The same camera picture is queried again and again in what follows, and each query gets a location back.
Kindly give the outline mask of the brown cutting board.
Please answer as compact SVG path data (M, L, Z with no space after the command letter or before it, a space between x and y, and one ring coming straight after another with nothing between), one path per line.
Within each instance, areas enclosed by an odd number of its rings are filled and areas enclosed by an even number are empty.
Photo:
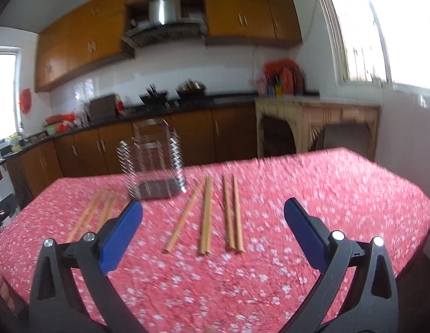
M93 99L89 103L88 115L91 122L116 118L116 94L109 94Z

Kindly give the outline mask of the upper wooden cabinets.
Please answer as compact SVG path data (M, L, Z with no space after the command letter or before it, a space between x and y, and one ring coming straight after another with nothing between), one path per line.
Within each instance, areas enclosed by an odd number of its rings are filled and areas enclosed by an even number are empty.
M179 38L292 47L302 42L293 0L91 0L40 33L35 89L49 92L138 47Z

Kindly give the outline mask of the red hanging bag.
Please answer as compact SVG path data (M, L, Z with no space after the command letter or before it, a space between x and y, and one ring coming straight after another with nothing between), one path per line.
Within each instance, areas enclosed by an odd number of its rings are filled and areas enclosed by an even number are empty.
M26 115L31 111L32 97L30 89L23 89L19 94L19 107L22 114Z

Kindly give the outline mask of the bowls and red bags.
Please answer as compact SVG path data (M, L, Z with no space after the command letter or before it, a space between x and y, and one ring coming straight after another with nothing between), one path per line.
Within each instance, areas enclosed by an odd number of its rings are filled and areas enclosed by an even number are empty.
M77 116L74 112L54 115L45 119L44 128L47 132L47 135L55 135L58 133L67 132L77 127L75 123L76 119Z

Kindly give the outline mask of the left window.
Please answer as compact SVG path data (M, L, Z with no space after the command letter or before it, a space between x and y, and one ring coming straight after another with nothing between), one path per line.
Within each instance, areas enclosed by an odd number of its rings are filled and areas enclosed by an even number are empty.
M0 142L19 131L19 67L19 50L0 47Z

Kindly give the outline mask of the lower wooden cabinets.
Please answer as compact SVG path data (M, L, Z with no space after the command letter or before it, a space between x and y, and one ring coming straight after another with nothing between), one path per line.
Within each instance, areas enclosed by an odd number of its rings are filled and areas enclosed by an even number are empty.
M162 171L257 157L255 103L240 99L145 113L39 141L5 160L26 206L62 177Z

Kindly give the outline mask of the window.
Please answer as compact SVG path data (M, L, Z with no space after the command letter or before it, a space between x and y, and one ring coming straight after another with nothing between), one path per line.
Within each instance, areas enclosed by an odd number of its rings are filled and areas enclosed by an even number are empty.
M0 142L19 131L19 67L19 50L0 47Z
M430 0L322 0L337 78L430 95Z

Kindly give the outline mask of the yellow dish soap bottle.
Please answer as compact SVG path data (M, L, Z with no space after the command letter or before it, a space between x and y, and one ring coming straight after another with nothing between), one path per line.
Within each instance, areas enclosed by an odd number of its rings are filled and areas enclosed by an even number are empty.
M9 136L8 141L12 152L15 153L21 149L20 140L21 137L17 132Z

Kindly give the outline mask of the black wok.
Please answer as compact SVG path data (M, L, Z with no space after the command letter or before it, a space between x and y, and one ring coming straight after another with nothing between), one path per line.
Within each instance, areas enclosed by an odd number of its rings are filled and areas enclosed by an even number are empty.
M141 102L147 106L165 105L167 103L167 90L157 90L155 85L150 85L144 95L139 95Z

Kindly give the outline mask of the steel range hood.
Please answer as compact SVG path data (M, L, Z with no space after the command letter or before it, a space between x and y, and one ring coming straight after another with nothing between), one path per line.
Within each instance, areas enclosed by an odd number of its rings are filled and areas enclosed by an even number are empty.
M204 0L149 0L128 5L128 27L122 40L133 48L174 40L205 39Z

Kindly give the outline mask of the lidded steel pot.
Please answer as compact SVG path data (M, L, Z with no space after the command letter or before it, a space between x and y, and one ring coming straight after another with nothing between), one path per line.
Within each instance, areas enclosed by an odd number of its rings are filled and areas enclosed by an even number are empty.
M177 87L176 92L182 100L196 100L205 97L206 87L201 82L187 80Z

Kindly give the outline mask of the wooden cabinets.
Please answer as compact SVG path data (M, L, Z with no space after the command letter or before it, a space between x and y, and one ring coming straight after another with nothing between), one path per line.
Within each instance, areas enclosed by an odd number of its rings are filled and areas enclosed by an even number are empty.
M293 0L91 0L40 33L35 89L49 92L138 47L179 38L292 47L302 42Z
M162 171L257 157L255 103L240 99L145 113L39 141L5 160L26 206L62 177Z

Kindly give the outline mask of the cream wooden side table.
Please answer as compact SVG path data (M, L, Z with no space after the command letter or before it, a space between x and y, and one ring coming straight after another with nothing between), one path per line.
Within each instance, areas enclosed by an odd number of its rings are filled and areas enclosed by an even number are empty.
M368 159L375 160L381 106L378 104L335 98L313 98L287 95L279 98L255 99L257 154L264 156L264 116L289 124L297 153L306 153L327 125L364 124L368 128Z

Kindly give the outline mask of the bamboo chopstick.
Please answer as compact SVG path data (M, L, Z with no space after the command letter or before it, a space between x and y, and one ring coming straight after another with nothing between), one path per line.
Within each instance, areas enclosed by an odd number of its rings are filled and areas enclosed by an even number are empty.
M104 202L104 207L101 212L98 224L96 226L96 230L99 231L106 221L109 219L110 214L113 211L114 205L116 203L116 195L114 193L110 193Z
M211 230L211 200L213 192L213 180L211 176L206 177L205 193L203 199L202 227L200 232L199 254L206 255L209 252L210 230Z
M80 230L80 236L83 236L87 231L90 230L90 227L94 227L93 222L100 215L102 208L104 207L104 202L108 197L109 192L104 190L99 192L93 199L91 200L88 208L86 208L86 217L82 225L82 229Z
M95 195L92 197L90 202L86 205L85 209L83 210L83 213L81 213L76 224L72 228L72 230L71 230L71 232L67 238L67 243L72 242L72 240L76 236L78 230L83 226L83 222L85 221L86 217L90 214L90 212L93 209L96 208L97 203L100 202L103 194L104 194L104 190L99 190L97 193L95 193Z
M172 249L174 249L174 246L175 246L177 239L180 235L182 227L184 226L185 221L187 220L189 213L191 212L192 208L195 205L196 198L198 197L198 195L200 194L200 191L202 190L204 181L205 181L205 179L202 178L198 182L197 187L195 188L195 190L191 194L189 200L187 201L185 207L183 208L182 213L180 214L180 218L177 220L177 223L174 226L174 230L172 232L172 235L170 236L170 238L168 239L168 241L165 245L165 248L164 248L165 252L169 253L170 251L172 251Z
M224 196L224 212L225 212L225 231L226 231L226 247L229 250L235 249L235 237L232 223L231 201L228 192L227 177L223 176L223 196Z
M238 189L237 178L233 176L233 193L235 201L235 227L236 227L236 249L237 252L242 253L243 247L243 228L242 228L242 215L240 211L240 195Z

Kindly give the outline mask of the right window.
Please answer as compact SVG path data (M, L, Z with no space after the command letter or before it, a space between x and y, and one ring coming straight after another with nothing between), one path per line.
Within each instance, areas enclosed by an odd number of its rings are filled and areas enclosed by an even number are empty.
M337 78L430 95L430 0L322 0Z

